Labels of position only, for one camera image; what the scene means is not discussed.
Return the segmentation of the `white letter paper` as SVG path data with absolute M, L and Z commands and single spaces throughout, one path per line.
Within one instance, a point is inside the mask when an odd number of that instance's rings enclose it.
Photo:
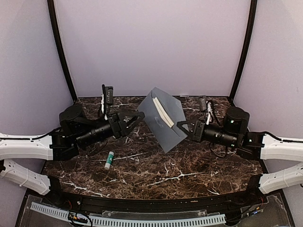
M 173 120 L 170 118 L 170 116 L 167 114 L 167 112 L 165 111 L 164 107 L 162 106 L 162 104 L 160 103 L 160 101 L 158 100 L 157 97 L 152 99 L 158 113 L 159 116 L 161 117 L 161 119 L 170 127 L 172 128 L 174 125 Z

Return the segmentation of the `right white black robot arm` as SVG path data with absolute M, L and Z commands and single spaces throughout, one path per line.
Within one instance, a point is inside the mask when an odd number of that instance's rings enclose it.
M 200 120 L 180 121 L 177 127 L 192 141 L 208 141 L 236 150 L 246 160 L 281 159 L 297 161 L 298 164 L 269 174 L 250 178 L 242 202 L 252 205 L 262 194 L 303 183 L 303 140 L 280 138 L 270 132 L 248 131 L 250 115 L 241 108 L 232 106 L 225 113 L 223 125 L 206 124 Z

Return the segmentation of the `green white glue stick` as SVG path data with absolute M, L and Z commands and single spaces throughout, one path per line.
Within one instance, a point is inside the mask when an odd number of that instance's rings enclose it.
M 105 168 L 106 170 L 109 170 L 109 169 L 110 169 L 111 164 L 112 164 L 112 161 L 113 161 L 113 157 L 114 157 L 114 152 L 110 151 L 110 152 L 108 153 L 107 160 L 106 160 L 106 163 L 105 163 L 105 166 L 104 166 L 104 168 Z

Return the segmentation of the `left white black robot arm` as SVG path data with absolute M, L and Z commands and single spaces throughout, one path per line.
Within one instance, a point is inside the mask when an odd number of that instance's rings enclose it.
M 80 104 L 72 105 L 59 115 L 60 127 L 39 136 L 0 135 L 0 176 L 48 196 L 56 206 L 63 206 L 67 196 L 61 192 L 59 179 L 35 173 L 13 161 L 33 158 L 67 161 L 79 155 L 80 149 L 104 142 L 110 137 L 128 136 L 144 119 L 143 112 L 114 113 L 108 119 L 90 120 Z

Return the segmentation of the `grey blue envelope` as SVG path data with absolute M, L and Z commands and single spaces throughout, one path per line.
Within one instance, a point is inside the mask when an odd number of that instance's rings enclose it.
M 153 88 L 137 110 L 144 113 L 145 123 L 165 153 L 187 137 L 177 127 L 178 122 L 186 120 L 181 101 L 165 91 Z

